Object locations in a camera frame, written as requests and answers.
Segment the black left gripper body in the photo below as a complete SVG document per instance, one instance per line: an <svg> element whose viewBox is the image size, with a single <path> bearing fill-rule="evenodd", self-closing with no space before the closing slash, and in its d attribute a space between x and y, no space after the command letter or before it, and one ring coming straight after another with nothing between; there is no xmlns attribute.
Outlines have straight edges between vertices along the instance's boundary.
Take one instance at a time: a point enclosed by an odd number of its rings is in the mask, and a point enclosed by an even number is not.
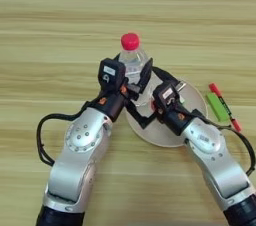
<svg viewBox="0 0 256 226"><path fill-rule="evenodd" d="M87 109L87 116L94 122L115 122L122 109L131 100L137 100L140 87L135 84L123 83L116 90L105 89Z"/></svg>

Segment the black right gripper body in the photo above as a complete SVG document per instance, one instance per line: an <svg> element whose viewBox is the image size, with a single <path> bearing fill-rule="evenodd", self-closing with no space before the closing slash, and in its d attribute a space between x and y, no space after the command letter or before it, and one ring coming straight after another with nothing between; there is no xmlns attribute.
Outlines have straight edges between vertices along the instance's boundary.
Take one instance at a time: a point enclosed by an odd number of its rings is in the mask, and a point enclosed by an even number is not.
<svg viewBox="0 0 256 226"><path fill-rule="evenodd" d="M180 102L180 95L170 81L164 81L154 90L157 118L176 136L180 136L191 121L200 115L197 109L189 112Z"/></svg>

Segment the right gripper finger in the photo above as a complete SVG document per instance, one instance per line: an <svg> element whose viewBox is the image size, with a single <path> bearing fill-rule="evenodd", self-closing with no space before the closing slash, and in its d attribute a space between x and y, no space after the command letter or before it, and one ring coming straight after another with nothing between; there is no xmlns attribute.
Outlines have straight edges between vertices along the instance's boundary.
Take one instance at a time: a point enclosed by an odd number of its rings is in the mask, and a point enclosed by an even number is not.
<svg viewBox="0 0 256 226"><path fill-rule="evenodd" d="M126 106L126 109L142 129L145 129L157 117L156 113L151 114L149 117L142 116L137 109L132 106Z"/></svg>
<svg viewBox="0 0 256 226"><path fill-rule="evenodd" d="M153 72L162 81L170 81L172 84L180 83L180 81L176 79L173 75L159 67L153 67Z"/></svg>

